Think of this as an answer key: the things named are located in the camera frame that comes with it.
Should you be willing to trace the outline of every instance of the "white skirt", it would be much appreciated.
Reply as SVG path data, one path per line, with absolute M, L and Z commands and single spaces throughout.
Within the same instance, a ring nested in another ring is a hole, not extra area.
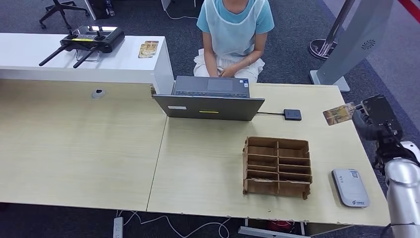
M 209 77 L 209 72 L 207 72 L 206 63 L 204 62 L 204 49 L 198 50 L 198 56 L 194 58 L 194 62 L 196 63 L 196 66 L 194 67 L 194 76 Z M 217 71 L 219 74 L 234 63 L 237 62 L 216 56 Z M 247 78 L 249 82 L 256 83 L 258 75 L 263 70 L 264 65 L 264 61 L 262 59 L 258 59 L 252 65 L 236 72 L 235 78 Z

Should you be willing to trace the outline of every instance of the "white card reader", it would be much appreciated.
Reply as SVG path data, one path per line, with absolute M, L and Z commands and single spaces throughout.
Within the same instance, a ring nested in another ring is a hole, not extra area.
M 368 207 L 370 202 L 359 172 L 353 169 L 334 169 L 332 179 L 344 206 Z

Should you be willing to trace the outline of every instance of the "power strip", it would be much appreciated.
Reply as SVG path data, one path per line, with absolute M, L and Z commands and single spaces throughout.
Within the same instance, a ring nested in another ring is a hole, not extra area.
M 112 238 L 122 238 L 122 228 L 123 228 L 122 217 L 115 218 L 114 231 L 113 231 Z

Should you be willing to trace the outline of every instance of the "robotic arm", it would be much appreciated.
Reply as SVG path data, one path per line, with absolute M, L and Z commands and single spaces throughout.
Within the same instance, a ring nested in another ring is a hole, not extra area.
M 401 126 L 383 95 L 363 100 L 352 119 L 361 137 L 377 141 L 372 166 L 386 176 L 387 228 L 392 227 L 396 238 L 420 238 L 420 150 L 401 141 Z

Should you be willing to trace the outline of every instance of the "white counter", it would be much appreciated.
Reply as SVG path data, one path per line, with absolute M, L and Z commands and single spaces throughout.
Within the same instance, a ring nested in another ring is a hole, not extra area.
M 151 83 L 158 94 L 170 94 L 173 74 L 163 36 L 126 36 L 99 62 L 83 62 L 74 69 L 76 51 L 63 51 L 38 66 L 60 47 L 66 35 L 0 33 L 0 78 L 90 82 Z M 159 41 L 156 55 L 139 59 L 140 45 Z

